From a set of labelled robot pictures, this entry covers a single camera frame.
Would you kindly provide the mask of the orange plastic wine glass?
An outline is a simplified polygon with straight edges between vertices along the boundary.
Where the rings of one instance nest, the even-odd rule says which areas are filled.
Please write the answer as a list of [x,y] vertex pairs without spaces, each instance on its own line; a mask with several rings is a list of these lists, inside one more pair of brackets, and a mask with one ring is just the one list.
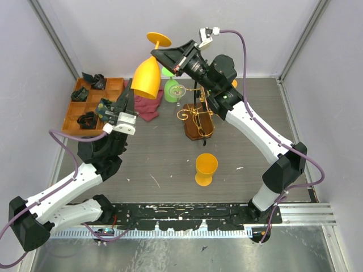
[[[147,39],[155,45],[154,49],[169,47],[172,41],[165,35],[158,32],[149,32]],[[149,57],[136,69],[131,89],[134,94],[146,99],[156,100],[161,84],[161,71],[154,56]]]

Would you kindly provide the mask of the green plastic wine glass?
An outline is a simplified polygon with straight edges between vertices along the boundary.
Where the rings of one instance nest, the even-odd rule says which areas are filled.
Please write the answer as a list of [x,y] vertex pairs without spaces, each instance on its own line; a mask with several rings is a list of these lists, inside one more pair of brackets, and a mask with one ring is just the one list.
[[182,96],[182,87],[174,79],[174,74],[168,71],[165,67],[162,68],[162,75],[168,77],[167,82],[164,85],[164,98],[169,103],[176,103],[180,105],[180,98]]

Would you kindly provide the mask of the clear wine glass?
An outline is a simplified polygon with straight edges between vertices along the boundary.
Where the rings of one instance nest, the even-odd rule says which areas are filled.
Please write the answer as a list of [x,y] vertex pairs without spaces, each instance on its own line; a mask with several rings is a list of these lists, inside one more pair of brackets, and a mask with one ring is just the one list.
[[183,85],[176,84],[170,87],[169,94],[176,99],[176,105],[180,106],[180,99],[185,95],[186,88]]

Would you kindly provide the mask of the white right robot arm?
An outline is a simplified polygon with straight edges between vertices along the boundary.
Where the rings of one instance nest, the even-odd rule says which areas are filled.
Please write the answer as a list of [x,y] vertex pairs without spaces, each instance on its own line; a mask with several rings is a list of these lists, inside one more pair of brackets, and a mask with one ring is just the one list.
[[237,72],[231,57],[219,54],[207,63],[193,40],[177,48],[154,49],[151,55],[176,76],[187,74],[203,87],[212,112],[241,131],[270,164],[261,188],[248,202],[250,219],[262,223],[280,194],[303,174],[307,147],[281,136],[250,108],[232,84]]

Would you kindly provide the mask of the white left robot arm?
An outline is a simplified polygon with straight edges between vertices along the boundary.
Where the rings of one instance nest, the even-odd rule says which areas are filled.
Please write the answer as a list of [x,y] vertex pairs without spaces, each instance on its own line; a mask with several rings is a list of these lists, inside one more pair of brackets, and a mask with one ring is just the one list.
[[70,201],[105,182],[119,170],[127,137],[136,132],[132,82],[129,80],[106,112],[108,122],[101,135],[75,139],[82,164],[77,164],[73,173],[41,193],[10,201],[10,227],[25,252],[37,249],[52,234],[74,225],[88,222],[108,224],[113,220],[115,208],[102,194],[78,205],[71,205]]

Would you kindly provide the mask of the blue yellow patterned cloth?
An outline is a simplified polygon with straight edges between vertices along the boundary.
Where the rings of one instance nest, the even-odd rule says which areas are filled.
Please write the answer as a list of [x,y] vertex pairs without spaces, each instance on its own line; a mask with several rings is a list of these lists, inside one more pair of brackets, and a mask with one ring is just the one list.
[[102,122],[108,121],[111,116],[115,115],[111,111],[113,103],[114,103],[113,101],[106,98],[100,99],[98,105],[95,108],[95,113]]

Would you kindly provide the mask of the maroon cloth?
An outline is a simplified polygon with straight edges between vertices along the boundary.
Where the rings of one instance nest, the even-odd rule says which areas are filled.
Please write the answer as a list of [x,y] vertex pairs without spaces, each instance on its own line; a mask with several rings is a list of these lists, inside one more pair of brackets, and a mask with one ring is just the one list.
[[163,89],[158,90],[156,99],[147,99],[145,97],[138,96],[134,94],[134,99],[129,99],[127,101],[126,107],[123,112],[131,114],[132,112],[138,114],[138,117],[142,118],[146,122],[150,122],[151,120],[157,118],[159,113],[157,112],[157,108],[161,103],[161,98],[164,94]]

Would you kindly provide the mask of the dark folded cloth item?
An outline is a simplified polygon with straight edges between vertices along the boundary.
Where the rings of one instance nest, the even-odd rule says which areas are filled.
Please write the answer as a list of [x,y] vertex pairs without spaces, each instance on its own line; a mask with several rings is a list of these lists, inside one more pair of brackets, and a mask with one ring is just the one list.
[[104,90],[106,87],[107,79],[102,74],[91,75],[82,72],[82,78],[93,90]]

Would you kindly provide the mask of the black red cloth bundle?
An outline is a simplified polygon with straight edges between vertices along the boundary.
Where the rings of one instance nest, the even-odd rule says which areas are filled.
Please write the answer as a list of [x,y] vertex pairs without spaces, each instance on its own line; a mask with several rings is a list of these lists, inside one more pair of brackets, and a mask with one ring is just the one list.
[[98,122],[98,116],[95,112],[89,111],[79,116],[77,119],[77,124],[81,129],[95,129]]

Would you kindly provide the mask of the wooden compartment tray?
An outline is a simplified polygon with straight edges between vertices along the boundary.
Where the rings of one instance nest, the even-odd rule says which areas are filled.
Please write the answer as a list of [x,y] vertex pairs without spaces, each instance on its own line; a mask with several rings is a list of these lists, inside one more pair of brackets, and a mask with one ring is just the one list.
[[83,102],[70,101],[61,131],[68,135],[77,137],[94,137],[103,132],[104,122],[98,118],[95,129],[83,129],[80,127],[80,124],[77,123],[77,119],[87,112],[95,112],[95,109],[102,98],[110,101],[116,101],[124,89],[124,79],[106,78],[105,89],[96,90],[93,89],[83,78],[78,78],[74,90],[76,91],[81,87],[85,87],[88,90],[87,99]]

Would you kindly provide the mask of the dark cloth bundle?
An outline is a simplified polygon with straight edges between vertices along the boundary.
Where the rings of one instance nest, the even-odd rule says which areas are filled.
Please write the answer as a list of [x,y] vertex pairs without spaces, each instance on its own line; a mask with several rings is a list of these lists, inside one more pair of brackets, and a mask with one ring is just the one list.
[[72,102],[85,102],[87,100],[89,94],[89,90],[85,87],[81,87],[78,90],[75,90],[71,94]]

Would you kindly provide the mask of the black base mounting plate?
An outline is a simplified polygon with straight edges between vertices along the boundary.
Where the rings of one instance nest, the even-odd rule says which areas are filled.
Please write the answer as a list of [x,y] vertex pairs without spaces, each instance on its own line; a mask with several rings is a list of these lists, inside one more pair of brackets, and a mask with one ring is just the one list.
[[87,222],[101,226],[114,223],[119,230],[197,230],[206,223],[208,231],[244,230],[248,224],[281,223],[280,210],[257,214],[246,203],[117,203],[106,221]]

